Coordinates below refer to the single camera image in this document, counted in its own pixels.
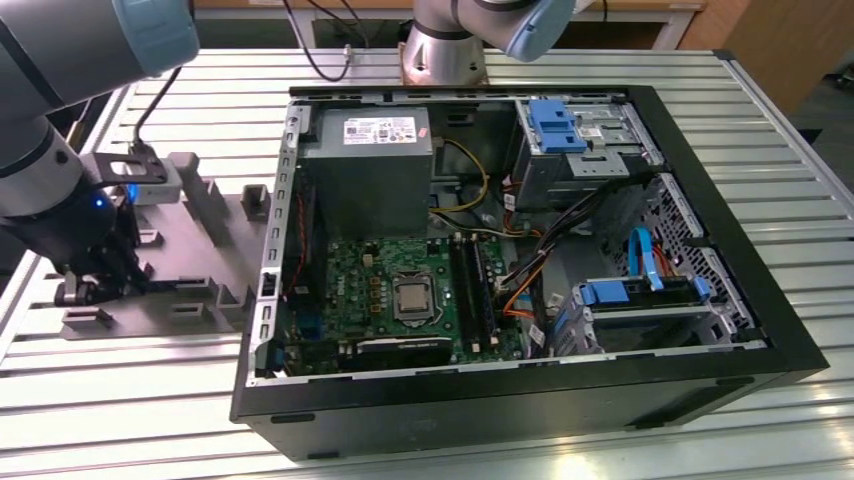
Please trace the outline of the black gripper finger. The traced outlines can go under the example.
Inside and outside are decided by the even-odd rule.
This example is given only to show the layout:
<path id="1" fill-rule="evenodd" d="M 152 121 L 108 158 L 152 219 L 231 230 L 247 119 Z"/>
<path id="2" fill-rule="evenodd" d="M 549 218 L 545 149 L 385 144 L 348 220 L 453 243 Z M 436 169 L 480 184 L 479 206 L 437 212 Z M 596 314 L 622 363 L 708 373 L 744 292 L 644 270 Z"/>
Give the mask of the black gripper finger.
<path id="1" fill-rule="evenodd" d="M 149 275 L 140 264 L 135 240 L 124 233 L 117 233 L 116 248 L 125 285 L 133 294 L 147 294 L 149 290 Z"/>
<path id="2" fill-rule="evenodd" d="M 86 280 L 81 275 L 66 272 L 56 288 L 56 306 L 92 306 L 122 298 L 128 292 L 128 276 L 101 275 Z"/>

